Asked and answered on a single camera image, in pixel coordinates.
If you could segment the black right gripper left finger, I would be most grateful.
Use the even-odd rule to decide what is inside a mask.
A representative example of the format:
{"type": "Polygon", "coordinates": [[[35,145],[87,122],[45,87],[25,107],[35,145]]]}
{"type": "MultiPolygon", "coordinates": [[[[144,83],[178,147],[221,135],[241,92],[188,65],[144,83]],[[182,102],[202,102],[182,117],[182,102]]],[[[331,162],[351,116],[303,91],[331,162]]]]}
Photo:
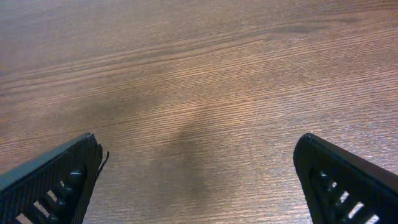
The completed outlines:
{"type": "Polygon", "coordinates": [[[82,223],[108,159],[85,133],[1,174],[1,223],[82,223]]]}

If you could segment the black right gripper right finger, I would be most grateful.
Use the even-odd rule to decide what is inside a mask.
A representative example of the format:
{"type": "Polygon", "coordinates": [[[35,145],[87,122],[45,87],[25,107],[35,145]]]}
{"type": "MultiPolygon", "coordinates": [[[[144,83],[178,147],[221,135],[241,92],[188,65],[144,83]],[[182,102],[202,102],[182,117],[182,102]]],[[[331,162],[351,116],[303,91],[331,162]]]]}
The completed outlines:
{"type": "Polygon", "coordinates": [[[293,160],[314,223],[397,223],[397,175],[311,133],[293,160]]]}

